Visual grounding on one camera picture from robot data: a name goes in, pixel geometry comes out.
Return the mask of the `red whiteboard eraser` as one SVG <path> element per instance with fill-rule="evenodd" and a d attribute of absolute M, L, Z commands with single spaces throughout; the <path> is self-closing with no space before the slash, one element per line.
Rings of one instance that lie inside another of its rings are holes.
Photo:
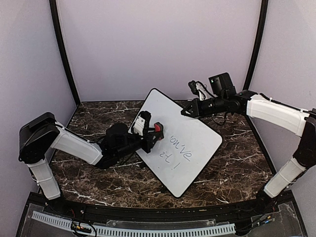
<path fill-rule="evenodd" d="M 163 125 L 160 122 L 154 124 L 155 132 L 163 132 Z"/>

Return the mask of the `white whiteboard black frame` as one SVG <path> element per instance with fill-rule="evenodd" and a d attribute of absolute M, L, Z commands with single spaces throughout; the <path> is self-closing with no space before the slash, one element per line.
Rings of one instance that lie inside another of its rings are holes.
<path fill-rule="evenodd" d="M 179 198 L 201 173 L 223 143 L 222 136 L 204 122 L 181 115 L 182 108 L 152 89 L 141 109 L 151 113 L 150 127 L 160 122 L 164 138 L 150 153 L 136 153 L 164 186 Z"/>

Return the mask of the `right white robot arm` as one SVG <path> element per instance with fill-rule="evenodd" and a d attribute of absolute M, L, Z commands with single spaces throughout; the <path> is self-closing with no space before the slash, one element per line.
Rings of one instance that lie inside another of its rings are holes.
<path fill-rule="evenodd" d="M 188 83 L 197 97 L 181 111 L 190 118 L 206 118 L 218 113 L 240 114 L 261 119 L 285 128 L 300 137 L 297 150 L 290 160 L 257 194 L 252 210 L 263 214 L 285 188 L 316 164 L 316 111 L 307 111 L 283 104 L 263 93 L 250 90 L 237 92 L 228 73 L 209 78 L 212 92 L 200 81 Z"/>

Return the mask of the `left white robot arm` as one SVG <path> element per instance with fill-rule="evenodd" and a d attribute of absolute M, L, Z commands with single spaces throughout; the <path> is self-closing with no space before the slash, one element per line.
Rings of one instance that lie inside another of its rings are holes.
<path fill-rule="evenodd" d="M 107 169 L 129 154 L 141 149 L 150 153 L 158 140 L 164 138 L 163 125 L 150 127 L 151 114 L 141 111 L 131 127 L 116 123 L 97 141 L 89 141 L 57 122 L 47 112 L 24 125 L 19 131 L 19 161 L 27 165 L 50 207 L 66 215 L 70 205 L 61 198 L 62 192 L 45 157 L 49 149 L 57 149 L 80 158 L 99 169 Z"/>

